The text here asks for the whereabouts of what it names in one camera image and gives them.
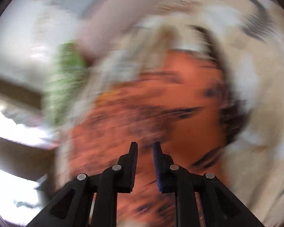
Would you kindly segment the orange black floral blouse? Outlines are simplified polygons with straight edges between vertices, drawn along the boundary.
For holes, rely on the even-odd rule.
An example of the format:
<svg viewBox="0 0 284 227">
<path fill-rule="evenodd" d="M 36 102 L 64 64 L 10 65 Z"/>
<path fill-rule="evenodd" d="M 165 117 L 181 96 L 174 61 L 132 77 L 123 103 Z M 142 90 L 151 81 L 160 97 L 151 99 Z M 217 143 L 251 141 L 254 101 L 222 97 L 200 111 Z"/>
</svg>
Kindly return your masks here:
<svg viewBox="0 0 284 227">
<path fill-rule="evenodd" d="M 173 226 L 174 197 L 159 192 L 153 145 L 191 173 L 214 173 L 224 182 L 223 148 L 244 116 L 230 103 L 226 71 L 216 52 L 206 56 L 168 50 L 162 66 L 100 95 L 71 130 L 70 174 L 94 175 L 138 145 L 134 189 L 117 200 L 118 226 Z"/>
</svg>

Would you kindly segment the stained glass window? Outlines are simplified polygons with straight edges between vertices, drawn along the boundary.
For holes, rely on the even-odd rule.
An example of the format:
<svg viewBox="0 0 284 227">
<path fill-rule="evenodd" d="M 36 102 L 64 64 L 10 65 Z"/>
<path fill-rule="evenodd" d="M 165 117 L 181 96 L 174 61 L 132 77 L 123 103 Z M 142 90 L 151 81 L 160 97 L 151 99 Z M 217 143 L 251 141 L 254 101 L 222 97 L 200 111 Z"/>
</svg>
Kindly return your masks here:
<svg viewBox="0 0 284 227">
<path fill-rule="evenodd" d="M 55 184 L 56 136 L 36 108 L 0 94 L 0 216 L 27 225 Z"/>
</svg>

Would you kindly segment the green white checkered pillow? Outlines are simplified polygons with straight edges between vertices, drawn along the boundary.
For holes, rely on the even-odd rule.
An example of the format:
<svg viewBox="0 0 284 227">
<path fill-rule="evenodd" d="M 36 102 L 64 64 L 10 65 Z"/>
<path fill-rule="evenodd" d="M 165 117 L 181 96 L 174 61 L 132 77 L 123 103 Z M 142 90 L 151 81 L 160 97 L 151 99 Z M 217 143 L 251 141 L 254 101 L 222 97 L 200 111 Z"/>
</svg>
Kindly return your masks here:
<svg viewBox="0 0 284 227">
<path fill-rule="evenodd" d="M 88 67 L 75 42 L 58 47 L 44 84 L 43 113 L 52 128 L 61 126 L 86 81 Z"/>
</svg>

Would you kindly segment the beige leaf print blanket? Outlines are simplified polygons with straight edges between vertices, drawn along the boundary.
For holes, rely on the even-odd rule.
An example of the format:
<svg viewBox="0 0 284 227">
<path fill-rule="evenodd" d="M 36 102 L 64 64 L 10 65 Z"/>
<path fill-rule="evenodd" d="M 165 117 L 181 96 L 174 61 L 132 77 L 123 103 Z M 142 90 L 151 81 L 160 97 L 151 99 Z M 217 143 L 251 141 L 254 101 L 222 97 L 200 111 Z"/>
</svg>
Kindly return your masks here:
<svg viewBox="0 0 284 227">
<path fill-rule="evenodd" d="M 89 64 L 61 128 L 56 184 L 70 174 L 71 130 L 100 95 L 162 66 L 168 50 L 216 52 L 245 120 L 222 151 L 224 183 L 264 226 L 284 224 L 284 11 L 270 0 L 161 0 Z"/>
</svg>

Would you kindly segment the pink quilted bolster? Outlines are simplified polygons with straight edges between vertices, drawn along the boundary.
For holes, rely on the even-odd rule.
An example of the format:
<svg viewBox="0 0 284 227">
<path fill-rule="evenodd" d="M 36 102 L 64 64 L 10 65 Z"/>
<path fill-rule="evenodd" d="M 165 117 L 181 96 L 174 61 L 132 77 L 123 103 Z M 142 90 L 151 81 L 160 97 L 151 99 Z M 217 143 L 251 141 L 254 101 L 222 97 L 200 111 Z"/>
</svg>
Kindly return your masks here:
<svg viewBox="0 0 284 227">
<path fill-rule="evenodd" d="M 161 0 L 100 0 L 79 30 L 77 48 L 93 62 L 109 48 L 110 42 L 134 25 Z"/>
</svg>

